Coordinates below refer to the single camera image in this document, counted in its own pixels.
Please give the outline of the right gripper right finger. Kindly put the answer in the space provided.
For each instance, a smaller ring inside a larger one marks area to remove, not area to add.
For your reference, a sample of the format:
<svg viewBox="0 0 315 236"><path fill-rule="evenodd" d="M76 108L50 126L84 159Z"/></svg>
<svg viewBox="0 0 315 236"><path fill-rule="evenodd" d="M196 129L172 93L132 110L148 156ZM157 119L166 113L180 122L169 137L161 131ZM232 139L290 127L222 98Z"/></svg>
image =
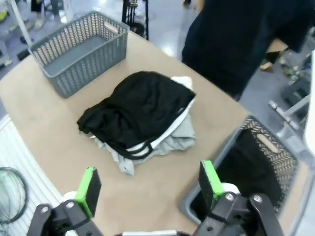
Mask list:
<svg viewBox="0 0 315 236"><path fill-rule="evenodd" d="M195 236L247 236L242 224L258 222L264 236L283 236L269 198L262 193L248 198L226 192L210 160L201 161L199 186L208 216L194 231Z"/></svg>

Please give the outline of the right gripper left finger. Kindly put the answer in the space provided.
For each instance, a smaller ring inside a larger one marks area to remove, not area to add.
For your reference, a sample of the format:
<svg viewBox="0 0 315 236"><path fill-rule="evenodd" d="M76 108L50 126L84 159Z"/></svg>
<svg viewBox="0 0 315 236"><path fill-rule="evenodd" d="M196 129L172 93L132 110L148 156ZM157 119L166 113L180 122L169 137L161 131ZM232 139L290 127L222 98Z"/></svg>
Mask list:
<svg viewBox="0 0 315 236"><path fill-rule="evenodd" d="M103 235L92 220L100 190L101 180L97 169L88 167L73 199L55 208L49 204L36 207L27 235L64 236L68 231L75 231L79 236Z"/></svg>

